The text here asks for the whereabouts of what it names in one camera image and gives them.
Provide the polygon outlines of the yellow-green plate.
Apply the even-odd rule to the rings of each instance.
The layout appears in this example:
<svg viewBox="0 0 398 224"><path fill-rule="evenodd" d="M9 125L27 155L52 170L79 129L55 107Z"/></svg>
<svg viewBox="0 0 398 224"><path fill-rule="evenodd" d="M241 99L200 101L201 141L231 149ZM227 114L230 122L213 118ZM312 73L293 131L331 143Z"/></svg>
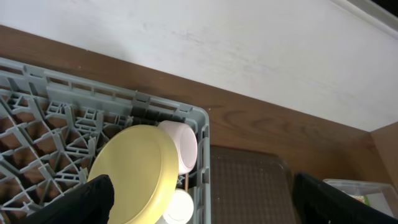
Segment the yellow-green plate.
<svg viewBox="0 0 398 224"><path fill-rule="evenodd" d="M172 138L156 126L136 125L113 136L88 178L106 174L114 188L110 223L155 223L165 212L178 178Z"/></svg>

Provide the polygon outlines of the green orange snack wrapper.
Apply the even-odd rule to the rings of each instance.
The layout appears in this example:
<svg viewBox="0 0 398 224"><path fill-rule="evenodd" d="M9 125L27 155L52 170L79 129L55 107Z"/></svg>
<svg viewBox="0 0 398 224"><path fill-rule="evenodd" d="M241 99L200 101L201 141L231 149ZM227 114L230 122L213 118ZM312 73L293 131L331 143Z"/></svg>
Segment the green orange snack wrapper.
<svg viewBox="0 0 398 224"><path fill-rule="evenodd" d="M362 202L365 205L370 206L369 199L366 195L349 195L350 197Z"/></svg>

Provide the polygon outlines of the white bowl with food residue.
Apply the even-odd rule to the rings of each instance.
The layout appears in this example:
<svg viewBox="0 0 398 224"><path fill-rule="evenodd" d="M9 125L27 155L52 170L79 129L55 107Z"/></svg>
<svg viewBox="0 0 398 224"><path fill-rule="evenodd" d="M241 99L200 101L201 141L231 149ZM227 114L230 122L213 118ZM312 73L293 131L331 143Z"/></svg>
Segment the white bowl with food residue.
<svg viewBox="0 0 398 224"><path fill-rule="evenodd" d="M173 140L178 154L178 174L192 171L197 161L198 143L193 129L175 121L162 121L158 125Z"/></svg>

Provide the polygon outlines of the cream white cup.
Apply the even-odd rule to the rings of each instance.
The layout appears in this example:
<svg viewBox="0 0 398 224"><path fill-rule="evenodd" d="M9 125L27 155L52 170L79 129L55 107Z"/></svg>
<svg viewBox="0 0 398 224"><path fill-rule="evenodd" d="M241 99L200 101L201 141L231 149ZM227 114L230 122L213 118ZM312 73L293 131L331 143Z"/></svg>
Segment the cream white cup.
<svg viewBox="0 0 398 224"><path fill-rule="evenodd" d="M183 189L175 189L164 214L155 224L187 224L194 211L193 199Z"/></svg>

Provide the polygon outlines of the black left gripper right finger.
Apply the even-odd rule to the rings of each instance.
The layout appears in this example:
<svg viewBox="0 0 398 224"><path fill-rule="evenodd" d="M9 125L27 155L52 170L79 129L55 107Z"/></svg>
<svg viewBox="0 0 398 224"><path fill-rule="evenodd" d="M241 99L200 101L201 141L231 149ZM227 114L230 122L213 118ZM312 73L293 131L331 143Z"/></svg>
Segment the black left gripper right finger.
<svg viewBox="0 0 398 224"><path fill-rule="evenodd" d="M396 218L308 173L295 175L292 200L303 224L397 224Z"/></svg>

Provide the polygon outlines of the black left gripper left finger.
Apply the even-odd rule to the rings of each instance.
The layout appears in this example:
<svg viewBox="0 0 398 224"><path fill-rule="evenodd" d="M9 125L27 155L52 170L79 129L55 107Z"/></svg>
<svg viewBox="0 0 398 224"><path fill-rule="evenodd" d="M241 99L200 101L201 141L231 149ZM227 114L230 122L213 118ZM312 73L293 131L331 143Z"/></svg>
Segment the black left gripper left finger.
<svg viewBox="0 0 398 224"><path fill-rule="evenodd" d="M22 219L26 224L107 224L114 205L114 188L102 174Z"/></svg>

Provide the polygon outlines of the wooden chopstick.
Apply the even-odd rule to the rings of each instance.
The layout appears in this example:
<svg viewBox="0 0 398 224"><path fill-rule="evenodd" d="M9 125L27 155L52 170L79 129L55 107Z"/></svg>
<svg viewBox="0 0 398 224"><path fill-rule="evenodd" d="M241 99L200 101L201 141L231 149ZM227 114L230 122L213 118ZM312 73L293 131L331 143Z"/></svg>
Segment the wooden chopstick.
<svg viewBox="0 0 398 224"><path fill-rule="evenodd" d="M188 192L188 181L189 181L189 174L185 174L184 189L186 192Z"/></svg>

